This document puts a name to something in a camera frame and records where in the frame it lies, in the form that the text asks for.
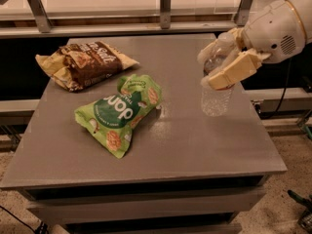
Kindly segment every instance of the floor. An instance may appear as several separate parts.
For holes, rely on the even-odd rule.
[[[274,0],[253,0],[252,12],[272,1]],[[293,119],[262,123],[284,159],[288,171],[269,178],[264,185],[267,191],[264,198],[251,211],[238,214],[234,222],[241,223],[241,234],[304,234],[306,232],[297,224],[304,207],[291,199],[287,191],[291,189],[304,197],[312,193],[312,140],[297,127]],[[0,179],[13,157],[14,153],[0,153]],[[35,229],[40,221],[25,210],[26,204],[18,193],[0,191],[0,205]],[[4,211],[0,211],[0,234],[28,233],[33,232]],[[53,226],[50,233],[66,232],[59,226]]]

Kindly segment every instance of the green chip bag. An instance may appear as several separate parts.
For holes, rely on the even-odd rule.
[[[118,94],[75,110],[77,123],[117,158],[127,152],[133,129],[162,100],[162,90],[148,75],[123,76]]]

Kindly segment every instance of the table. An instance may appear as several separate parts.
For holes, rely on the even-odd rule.
[[[240,84],[221,117],[201,110],[196,57],[213,34],[77,38],[102,40],[140,62],[81,93],[50,81],[1,189],[72,233],[238,233],[227,224],[287,168]],[[135,128],[116,159],[74,120],[74,109],[117,92],[122,75],[148,74],[163,88],[160,111]]]

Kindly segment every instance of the water bottle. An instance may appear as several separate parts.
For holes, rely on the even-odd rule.
[[[210,51],[204,64],[204,75],[220,71],[238,55],[234,36],[231,33],[221,33]],[[208,84],[202,83],[202,110],[208,116],[220,116],[227,112],[234,85],[222,90],[214,90]]]

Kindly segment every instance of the snack bag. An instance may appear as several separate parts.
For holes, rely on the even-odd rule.
[[[66,45],[51,56],[35,58],[43,71],[69,92],[83,90],[138,64],[103,42]]]
[[[150,76],[119,79],[119,94],[102,98],[75,110],[77,123],[117,158],[128,150],[133,129],[162,100],[162,90]]]

